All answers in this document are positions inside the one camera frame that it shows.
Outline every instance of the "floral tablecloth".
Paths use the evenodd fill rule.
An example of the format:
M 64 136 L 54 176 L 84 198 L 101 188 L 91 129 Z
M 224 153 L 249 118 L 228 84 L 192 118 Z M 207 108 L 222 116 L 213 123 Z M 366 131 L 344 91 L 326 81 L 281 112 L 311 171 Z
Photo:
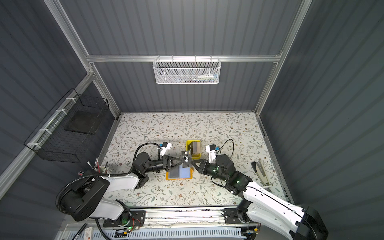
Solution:
M 120 117 L 103 162 L 108 162 L 113 172 L 129 171 L 136 148 L 146 142 L 170 142 L 173 145 L 169 154 L 180 157 L 186 141 L 198 139 L 202 158 L 208 159 L 205 145 L 221 147 L 232 138 L 235 149 L 231 159 L 236 169 L 261 184 L 251 167 L 252 161 L 261 159 L 272 193 L 285 199 L 254 113 L 125 113 Z M 155 146 L 144 146 L 139 152 L 142 151 L 152 159 L 157 157 Z M 231 156 L 231 141 L 222 148 L 222 153 Z M 196 170 L 193 179 L 166 180 L 165 171 L 148 173 L 148 176 L 149 180 L 140 189 L 119 190 L 104 197 L 119 199 L 128 206 L 236 205 L 241 201 Z

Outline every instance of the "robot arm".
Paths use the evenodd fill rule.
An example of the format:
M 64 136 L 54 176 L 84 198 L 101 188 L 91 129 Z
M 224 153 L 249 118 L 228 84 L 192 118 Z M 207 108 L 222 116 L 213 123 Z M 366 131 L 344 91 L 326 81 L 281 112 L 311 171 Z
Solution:
M 311 207 L 305 210 L 266 191 L 251 178 L 236 171 L 227 155 L 217 156 L 216 164 L 200 159 L 193 161 L 192 165 L 201 174 L 225 181 L 225 189 L 243 198 L 237 206 L 237 216 L 242 222 L 259 222 L 288 239 L 327 238 L 328 231 L 316 210 Z
M 76 221 L 88 217 L 103 217 L 116 220 L 124 226 L 130 219 L 129 208 L 118 200 L 104 199 L 104 193 L 121 189 L 138 189 L 149 179 L 147 172 L 169 171 L 180 164 L 191 163 L 199 173 L 221 179 L 225 182 L 225 189 L 243 198 L 237 206 L 237 217 L 242 222 L 259 222 L 288 239 L 327 238 L 328 231 L 316 210 L 310 207 L 305 210 L 276 197 L 250 177 L 237 171 L 227 155 L 217 155 L 216 146 L 207 147 L 209 147 L 207 152 L 211 153 L 210 161 L 199 159 L 190 162 L 192 159 L 190 151 L 183 151 L 182 158 L 166 155 L 171 144 L 164 142 L 160 146 L 159 159 L 151 160 L 148 153 L 141 152 L 133 160 L 129 173 L 98 174 L 95 171 L 88 171 L 85 176 L 60 190 L 56 197 L 56 206 L 63 213 L 70 214 Z

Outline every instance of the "cable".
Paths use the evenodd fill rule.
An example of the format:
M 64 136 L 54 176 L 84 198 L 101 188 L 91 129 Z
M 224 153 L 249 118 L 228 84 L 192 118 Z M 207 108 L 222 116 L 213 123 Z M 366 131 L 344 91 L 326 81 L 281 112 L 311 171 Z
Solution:
M 232 148 L 232 154 L 231 154 L 231 156 L 229 157 L 229 159 L 231 159 L 231 158 L 232 158 L 232 155 L 233 155 L 233 151 L 235 150 L 235 143 L 234 143 L 233 139 L 228 139 L 228 140 L 223 144 L 223 146 L 221 146 L 221 148 L 218 150 L 218 152 L 220 152 L 220 155 L 221 155 L 221 149 L 224 147 L 224 145 L 225 145 L 229 140 L 232 141 L 232 145 L 233 145 L 233 148 Z
M 107 235 L 105 235 L 105 233 L 104 233 L 103 230 L 101 229 L 101 226 L 100 226 L 100 223 L 99 223 L 99 219 L 95 219 L 95 221 L 96 221 L 97 228 L 99 229 L 101 235 L 102 235 L 106 240 L 112 240 L 112 239 L 110 239 Z
M 126 235 L 127 228 L 117 229 L 114 237 L 124 237 Z
M 215 185 L 217 185 L 217 186 L 219 186 L 219 187 L 224 187 L 223 185 L 220 185 L 220 184 L 218 184 L 218 183 L 215 183 L 215 182 L 213 181 L 213 177 L 211 177 L 211 181 L 212 181 L 212 183 L 214 183 Z
M 136 159 L 136 155 L 137 155 L 137 152 L 139 151 L 139 149 L 145 145 L 156 145 L 157 146 L 157 159 L 160 159 L 160 146 L 157 144 L 157 143 L 154 143 L 154 142 L 147 142 L 147 143 L 144 143 L 142 145 L 140 145 L 136 151 L 135 151 L 135 154 L 133 155 L 133 160 L 132 160 L 132 166 L 131 166 L 131 169 L 129 170 L 129 173 L 131 173 L 132 171 L 132 167 L 133 167 L 133 161 L 135 161 Z
M 249 221 L 249 223 L 248 223 L 248 232 L 250 231 L 250 229 L 249 229 L 249 225 L 251 225 L 251 221 Z
M 119 176 L 126 176 L 128 175 L 127 172 L 125 173 L 117 173 L 117 174 L 106 174 L 106 173 L 94 173 L 94 174 L 88 174 L 88 175 L 83 175 L 75 180 L 73 180 L 72 182 L 68 183 L 67 185 L 65 185 L 60 191 L 59 193 L 57 193 L 56 195 L 56 199 L 55 199 L 55 205 L 57 207 L 57 209 L 59 211 L 61 211 L 62 213 L 64 214 L 68 214 L 68 215 L 71 215 L 69 212 L 67 212 L 61 205 L 60 201 L 61 201 L 61 195 L 63 194 L 63 192 L 69 188 L 70 185 L 72 185 L 73 183 L 81 180 L 81 179 L 85 179 L 85 178 L 89 178 L 89 177 L 108 177 L 108 176 L 111 176 L 111 177 L 119 177 Z
M 256 189 L 256 188 L 254 188 L 254 187 L 251 187 L 251 186 L 247 186 L 247 187 L 249 187 L 249 188 L 253 188 L 253 189 L 255 189 L 256 191 L 259 191 L 259 192 L 262 193 L 262 191 L 260 191 L 260 190 L 258 190 L 258 189 Z M 268 196 L 268 197 L 269 197 L 270 199 L 275 200 L 277 203 L 283 205 L 284 207 L 286 207 L 286 208 L 289 209 L 290 211 L 293 211 L 292 209 L 290 209 L 290 208 L 287 207 L 286 205 L 282 204 L 282 203 L 279 202 L 278 200 L 272 198 L 271 196 Z M 308 226 L 312 229 L 313 234 L 314 234 L 314 236 L 316 237 L 316 240 L 317 240 L 318 238 L 317 238 L 316 232 L 313 230 L 312 226 L 307 222 L 307 220 L 305 220 L 302 216 L 300 216 L 299 214 L 297 214 L 295 211 L 293 211 L 293 212 L 294 212 L 296 215 L 298 215 L 301 219 L 303 219 L 303 220 L 308 224 Z
M 135 223 L 135 220 L 137 220 L 137 221 L 139 222 L 139 225 L 141 226 L 141 222 L 140 222 L 140 220 L 139 220 L 139 219 L 135 219 L 135 218 L 133 218 L 133 223 Z
M 223 173 L 220 174 L 220 183 L 224 187 L 223 180 L 221 179 L 221 175 L 223 175 Z

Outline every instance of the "vent grille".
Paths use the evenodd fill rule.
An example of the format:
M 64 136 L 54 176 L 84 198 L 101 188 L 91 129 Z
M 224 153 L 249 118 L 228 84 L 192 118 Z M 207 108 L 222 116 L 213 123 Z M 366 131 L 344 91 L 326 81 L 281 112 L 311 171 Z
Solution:
M 220 238 L 230 238 L 230 239 L 245 239 L 247 237 L 241 236 L 241 229 L 234 227 L 215 227 L 215 228 L 171 228 L 171 229 L 140 229 L 132 231 L 126 237 L 114 237 L 116 230 L 104 230 L 104 233 L 110 239 L 193 239 L 196 237 L 220 237 Z M 70 231 L 68 239 L 72 239 L 73 236 L 77 233 L 76 230 Z M 83 239 L 84 233 L 82 233 L 78 239 Z M 100 231 L 94 229 L 93 231 L 93 240 L 104 240 L 103 236 L 100 234 Z

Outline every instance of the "black wire mesh basket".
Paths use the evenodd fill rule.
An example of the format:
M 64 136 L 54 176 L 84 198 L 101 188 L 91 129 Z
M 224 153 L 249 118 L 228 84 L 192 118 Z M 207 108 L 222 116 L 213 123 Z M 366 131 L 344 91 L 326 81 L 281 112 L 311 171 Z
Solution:
M 77 94 L 24 145 L 44 160 L 80 163 L 108 111 L 106 99 Z

